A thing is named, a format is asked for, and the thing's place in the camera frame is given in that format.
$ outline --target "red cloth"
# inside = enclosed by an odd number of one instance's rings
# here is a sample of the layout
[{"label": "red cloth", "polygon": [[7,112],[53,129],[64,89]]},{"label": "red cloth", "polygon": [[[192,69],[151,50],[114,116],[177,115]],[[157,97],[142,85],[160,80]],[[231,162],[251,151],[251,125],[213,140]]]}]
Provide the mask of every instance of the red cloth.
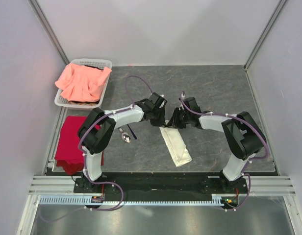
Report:
[{"label": "red cloth", "polygon": [[63,167],[65,172],[73,175],[83,169],[82,152],[78,149],[79,137],[77,132],[87,117],[68,116],[62,126],[55,159],[57,166]]},{"label": "red cloth", "polygon": [[57,160],[56,165],[61,166],[68,175],[75,175],[77,172],[82,171],[83,169],[83,163],[68,164],[64,160]]}]

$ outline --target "white plastic basket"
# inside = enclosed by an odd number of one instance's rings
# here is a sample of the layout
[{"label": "white plastic basket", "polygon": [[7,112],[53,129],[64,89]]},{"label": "white plastic basket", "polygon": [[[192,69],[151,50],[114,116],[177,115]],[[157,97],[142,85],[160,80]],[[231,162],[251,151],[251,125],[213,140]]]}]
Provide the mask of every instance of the white plastic basket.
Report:
[{"label": "white plastic basket", "polygon": [[[112,62],[109,60],[100,60],[100,59],[74,59],[71,63],[76,64],[76,65],[89,65],[89,66],[94,66],[99,69],[103,69],[104,67],[112,68]],[[105,90],[107,87],[107,83],[109,80],[110,76],[107,77],[103,92],[101,94],[100,101],[97,105],[77,105],[77,104],[69,104],[67,99],[64,99],[61,96],[61,93],[63,90],[58,89],[56,97],[55,97],[55,104],[58,106],[63,106],[67,107],[69,109],[78,109],[78,110],[92,110],[94,108],[99,108],[102,105]]]}]

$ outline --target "white cloth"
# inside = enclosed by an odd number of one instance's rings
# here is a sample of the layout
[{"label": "white cloth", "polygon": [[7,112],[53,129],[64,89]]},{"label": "white cloth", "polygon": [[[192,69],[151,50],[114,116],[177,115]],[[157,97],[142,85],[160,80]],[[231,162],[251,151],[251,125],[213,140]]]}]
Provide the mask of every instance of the white cloth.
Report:
[{"label": "white cloth", "polygon": [[190,162],[192,159],[179,131],[163,127],[160,130],[175,165],[178,167]]}]

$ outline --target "spoon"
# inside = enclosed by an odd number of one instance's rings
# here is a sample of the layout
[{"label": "spoon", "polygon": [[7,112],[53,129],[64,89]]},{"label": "spoon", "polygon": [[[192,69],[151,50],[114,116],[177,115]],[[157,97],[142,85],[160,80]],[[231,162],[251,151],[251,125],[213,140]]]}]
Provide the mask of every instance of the spoon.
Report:
[{"label": "spoon", "polygon": [[123,131],[122,128],[118,128],[122,134],[122,140],[125,141],[126,143],[130,143],[131,139],[130,136],[127,132]]}]

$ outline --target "white wall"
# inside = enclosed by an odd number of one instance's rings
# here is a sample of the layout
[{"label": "white wall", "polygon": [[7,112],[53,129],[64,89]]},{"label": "white wall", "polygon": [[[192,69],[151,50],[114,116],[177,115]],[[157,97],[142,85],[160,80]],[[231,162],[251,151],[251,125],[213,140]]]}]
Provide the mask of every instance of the white wall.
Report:
[{"label": "white wall", "polygon": [[0,235],[14,235],[41,174],[63,62],[26,0],[0,1]]},{"label": "white wall", "polygon": [[278,0],[38,0],[70,60],[242,65]]},{"label": "white wall", "polygon": [[288,1],[250,75],[277,166],[302,205],[302,0]]}]

